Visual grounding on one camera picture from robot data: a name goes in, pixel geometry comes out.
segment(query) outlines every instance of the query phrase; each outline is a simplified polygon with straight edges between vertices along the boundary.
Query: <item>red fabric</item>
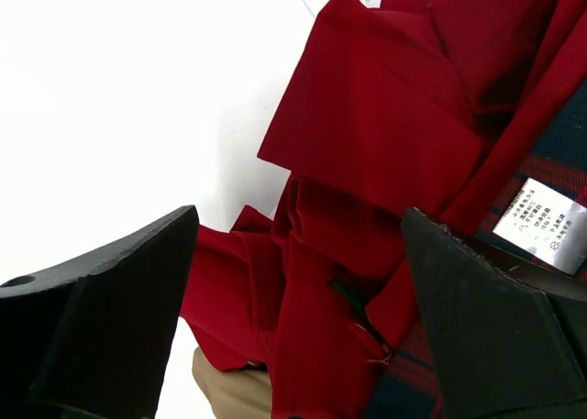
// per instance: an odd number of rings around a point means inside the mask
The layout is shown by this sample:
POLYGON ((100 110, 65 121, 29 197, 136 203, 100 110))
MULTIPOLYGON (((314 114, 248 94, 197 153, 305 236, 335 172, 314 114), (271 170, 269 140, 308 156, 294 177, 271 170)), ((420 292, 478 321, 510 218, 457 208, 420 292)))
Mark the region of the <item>red fabric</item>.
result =
POLYGON ((246 208, 230 234, 203 229, 182 311, 218 369, 267 363, 273 418, 360 417, 385 356, 327 283, 374 296, 400 344, 417 318, 404 209, 474 232, 587 75, 584 1, 557 1, 332 0, 318 16, 259 153, 293 173, 275 220, 246 208), (482 115, 514 109, 495 143, 482 115))

